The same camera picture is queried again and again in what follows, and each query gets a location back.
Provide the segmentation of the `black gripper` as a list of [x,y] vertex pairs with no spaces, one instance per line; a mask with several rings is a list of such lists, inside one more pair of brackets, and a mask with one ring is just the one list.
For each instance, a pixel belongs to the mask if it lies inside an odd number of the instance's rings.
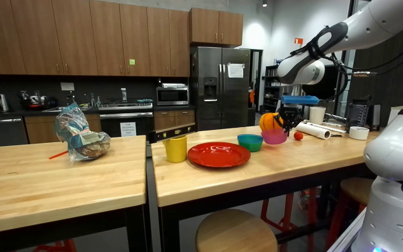
[[293,129],[304,121],[302,111],[294,107],[281,107],[279,115],[283,119],[284,129]]

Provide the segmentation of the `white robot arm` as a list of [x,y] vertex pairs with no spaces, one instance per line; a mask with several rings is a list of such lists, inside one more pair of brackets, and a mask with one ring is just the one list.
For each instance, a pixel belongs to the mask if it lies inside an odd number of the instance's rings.
[[[403,31],[403,0],[371,0],[351,17],[321,30],[308,44],[277,63],[284,84],[316,84],[322,61],[339,51],[368,49]],[[403,252],[403,108],[364,150],[375,175],[364,223],[353,252]]]

